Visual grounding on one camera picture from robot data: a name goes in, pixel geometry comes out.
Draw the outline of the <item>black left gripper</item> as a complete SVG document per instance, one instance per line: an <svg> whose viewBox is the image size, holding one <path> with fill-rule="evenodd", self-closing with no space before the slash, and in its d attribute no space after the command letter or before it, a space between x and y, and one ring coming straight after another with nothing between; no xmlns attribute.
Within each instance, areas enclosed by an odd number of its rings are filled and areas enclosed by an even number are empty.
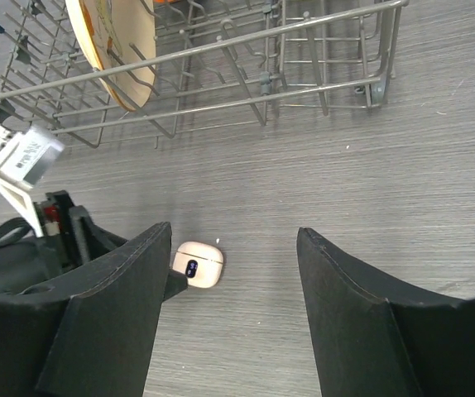
<svg viewBox="0 0 475 397"><path fill-rule="evenodd" d="M46 200L36 204L36 211L46 240L54 244L63 271L73 270L122 246L127 239L101 228L89 211L76 205L65 190L46 193ZM170 269L163 301L188 289L184 273Z"/></svg>

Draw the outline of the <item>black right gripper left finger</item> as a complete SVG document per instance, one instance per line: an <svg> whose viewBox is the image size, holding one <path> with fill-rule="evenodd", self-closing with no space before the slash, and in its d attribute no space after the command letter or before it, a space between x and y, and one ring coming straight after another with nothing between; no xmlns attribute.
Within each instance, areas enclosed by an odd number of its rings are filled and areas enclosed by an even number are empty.
<svg viewBox="0 0 475 397"><path fill-rule="evenodd" d="M160 222L26 294L0 294L0 396L140 396L171 249Z"/></svg>

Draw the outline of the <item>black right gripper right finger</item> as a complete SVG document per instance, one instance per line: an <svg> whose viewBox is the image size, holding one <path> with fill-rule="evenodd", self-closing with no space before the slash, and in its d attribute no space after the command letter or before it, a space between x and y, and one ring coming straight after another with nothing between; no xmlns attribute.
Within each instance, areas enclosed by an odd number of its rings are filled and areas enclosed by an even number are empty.
<svg viewBox="0 0 475 397"><path fill-rule="evenodd" d="M323 396L475 396L475 298L409 284L314 229L296 250Z"/></svg>

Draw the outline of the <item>beige earbud charging case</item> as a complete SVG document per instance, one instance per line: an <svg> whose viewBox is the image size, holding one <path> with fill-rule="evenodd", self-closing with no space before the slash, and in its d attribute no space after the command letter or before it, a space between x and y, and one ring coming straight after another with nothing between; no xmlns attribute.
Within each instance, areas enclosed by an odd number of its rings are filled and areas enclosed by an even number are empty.
<svg viewBox="0 0 475 397"><path fill-rule="evenodd" d="M184 242L177 248L171 268L185 275L189 286L209 289L218 283L223 264L223 253L217 247Z"/></svg>

